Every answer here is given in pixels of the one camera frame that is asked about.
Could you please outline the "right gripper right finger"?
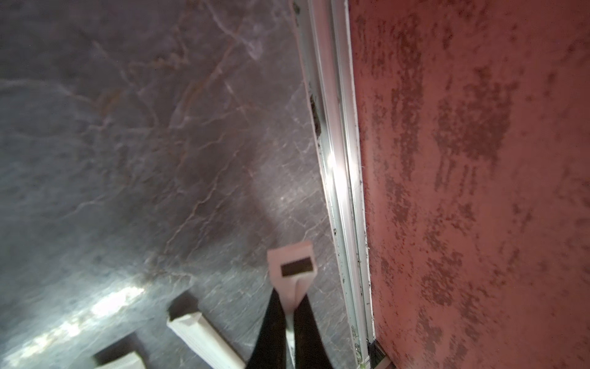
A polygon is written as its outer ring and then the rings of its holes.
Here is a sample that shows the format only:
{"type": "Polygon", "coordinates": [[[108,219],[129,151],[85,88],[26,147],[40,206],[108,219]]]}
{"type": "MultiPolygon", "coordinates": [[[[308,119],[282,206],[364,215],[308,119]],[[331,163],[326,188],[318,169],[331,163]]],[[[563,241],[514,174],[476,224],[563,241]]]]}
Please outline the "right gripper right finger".
{"type": "Polygon", "coordinates": [[[333,369],[307,295],[293,313],[293,332],[296,369],[333,369]]]}

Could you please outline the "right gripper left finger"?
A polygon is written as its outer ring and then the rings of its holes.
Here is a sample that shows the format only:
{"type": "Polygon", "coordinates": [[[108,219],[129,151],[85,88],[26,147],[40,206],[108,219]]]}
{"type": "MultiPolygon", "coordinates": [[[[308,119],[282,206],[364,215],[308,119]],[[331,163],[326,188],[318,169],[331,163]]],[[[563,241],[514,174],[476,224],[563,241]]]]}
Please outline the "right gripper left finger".
{"type": "Polygon", "coordinates": [[[287,367],[286,326],[279,294],[273,290],[246,369],[285,369],[287,367]]]}

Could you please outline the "eleventh straw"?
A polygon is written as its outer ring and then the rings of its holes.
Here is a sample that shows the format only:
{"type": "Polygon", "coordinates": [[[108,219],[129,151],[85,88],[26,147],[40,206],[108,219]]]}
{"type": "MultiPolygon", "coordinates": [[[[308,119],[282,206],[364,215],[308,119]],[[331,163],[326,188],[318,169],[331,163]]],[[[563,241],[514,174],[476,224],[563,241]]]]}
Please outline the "eleventh straw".
{"type": "Polygon", "coordinates": [[[246,363],[201,312],[168,319],[167,326],[213,369],[245,369],[246,363]]]}

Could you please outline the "twelfth straw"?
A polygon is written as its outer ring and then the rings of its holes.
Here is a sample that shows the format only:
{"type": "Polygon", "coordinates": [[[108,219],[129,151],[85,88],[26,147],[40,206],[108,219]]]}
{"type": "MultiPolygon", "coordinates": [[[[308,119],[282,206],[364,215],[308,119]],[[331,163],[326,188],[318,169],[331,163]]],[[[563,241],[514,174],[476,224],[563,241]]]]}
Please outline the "twelfth straw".
{"type": "Polygon", "coordinates": [[[287,328],[287,347],[295,364],[293,314],[307,295],[317,276],[317,263],[311,241],[302,241],[267,252],[270,282],[278,293],[287,328]]]}

